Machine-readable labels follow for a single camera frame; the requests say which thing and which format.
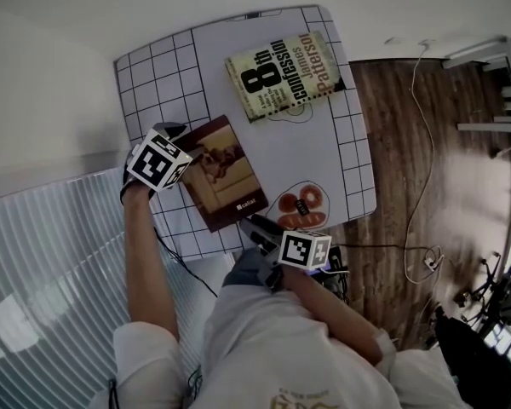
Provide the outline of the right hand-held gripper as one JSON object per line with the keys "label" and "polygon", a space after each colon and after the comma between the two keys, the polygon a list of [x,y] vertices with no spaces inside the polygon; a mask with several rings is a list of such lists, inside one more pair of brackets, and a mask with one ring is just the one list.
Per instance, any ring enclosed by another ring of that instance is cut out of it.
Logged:
{"label": "right hand-held gripper", "polygon": [[266,288],[276,291],[283,277],[283,266],[311,274],[325,269],[331,236],[317,232],[285,231],[275,221],[254,214],[239,222],[241,231],[260,248],[264,258],[258,278]]}

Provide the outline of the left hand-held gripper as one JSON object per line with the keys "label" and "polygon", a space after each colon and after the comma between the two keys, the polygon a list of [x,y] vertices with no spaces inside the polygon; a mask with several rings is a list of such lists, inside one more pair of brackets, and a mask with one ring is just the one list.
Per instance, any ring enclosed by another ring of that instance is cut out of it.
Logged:
{"label": "left hand-held gripper", "polygon": [[187,126],[175,122],[154,124],[141,143],[129,152],[123,168],[123,188],[120,200],[129,187],[142,183],[153,194],[175,185],[192,162],[172,139],[180,136]]}

